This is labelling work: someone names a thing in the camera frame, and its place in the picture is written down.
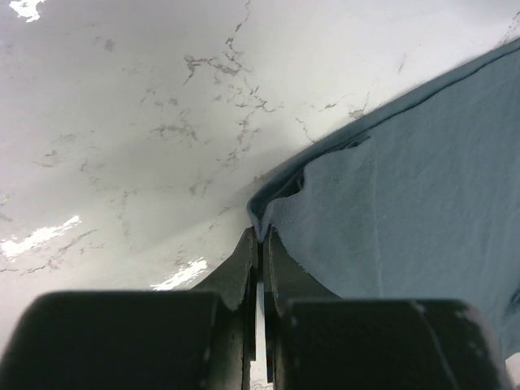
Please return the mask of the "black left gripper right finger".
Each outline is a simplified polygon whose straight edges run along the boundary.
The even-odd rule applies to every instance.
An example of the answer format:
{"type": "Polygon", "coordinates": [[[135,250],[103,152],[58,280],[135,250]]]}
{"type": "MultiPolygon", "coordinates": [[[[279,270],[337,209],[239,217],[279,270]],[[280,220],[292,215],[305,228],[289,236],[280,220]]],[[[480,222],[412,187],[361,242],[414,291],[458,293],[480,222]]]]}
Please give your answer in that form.
{"type": "Polygon", "coordinates": [[[342,299],[262,243],[266,372],[276,389],[510,389],[487,324],[458,300],[342,299]]]}

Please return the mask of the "grey-blue t-shirt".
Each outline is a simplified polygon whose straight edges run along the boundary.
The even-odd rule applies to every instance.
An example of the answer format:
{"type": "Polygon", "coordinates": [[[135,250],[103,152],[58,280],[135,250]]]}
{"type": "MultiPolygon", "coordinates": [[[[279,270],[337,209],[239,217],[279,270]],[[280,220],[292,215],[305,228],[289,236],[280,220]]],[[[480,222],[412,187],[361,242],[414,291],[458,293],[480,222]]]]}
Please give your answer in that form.
{"type": "Polygon", "coordinates": [[[337,130],[247,205],[343,298],[458,299],[519,350],[519,44],[337,130]]]}

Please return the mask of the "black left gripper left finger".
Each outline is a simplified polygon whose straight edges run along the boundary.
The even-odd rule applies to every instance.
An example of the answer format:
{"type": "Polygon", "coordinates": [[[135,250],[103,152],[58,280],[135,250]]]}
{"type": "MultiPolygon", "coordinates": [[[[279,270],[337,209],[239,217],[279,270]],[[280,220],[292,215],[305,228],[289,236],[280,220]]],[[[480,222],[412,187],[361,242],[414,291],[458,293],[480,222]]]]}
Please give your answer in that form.
{"type": "Polygon", "coordinates": [[[36,298],[1,360],[4,389],[246,389],[255,358],[257,240],[175,291],[36,298]]]}

